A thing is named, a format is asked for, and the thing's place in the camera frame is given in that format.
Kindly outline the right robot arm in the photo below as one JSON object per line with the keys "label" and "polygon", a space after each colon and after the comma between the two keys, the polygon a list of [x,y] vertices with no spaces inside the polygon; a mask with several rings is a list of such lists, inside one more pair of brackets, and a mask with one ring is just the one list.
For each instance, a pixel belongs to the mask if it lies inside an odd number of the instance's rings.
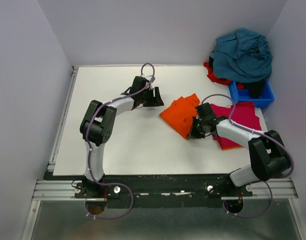
{"label": "right robot arm", "polygon": [[248,149],[250,164],[228,175],[228,183],[241,187],[252,182],[267,181],[291,168],[291,160],[276,131],[256,131],[226,116],[216,117],[209,103],[196,108],[188,138],[202,139],[207,135],[225,138]]}

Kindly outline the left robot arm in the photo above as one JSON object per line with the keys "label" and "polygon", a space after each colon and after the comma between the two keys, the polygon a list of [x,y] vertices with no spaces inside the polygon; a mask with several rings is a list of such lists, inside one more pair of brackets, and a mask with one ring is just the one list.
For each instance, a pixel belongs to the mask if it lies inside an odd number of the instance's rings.
{"label": "left robot arm", "polygon": [[80,133],[87,148],[87,163],[83,183],[105,186],[103,157],[104,148],[110,139],[115,119],[122,113],[132,111],[139,106],[161,107],[164,105],[159,88],[152,87],[154,75],[136,76],[132,85],[117,98],[102,103],[90,102],[80,125]]}

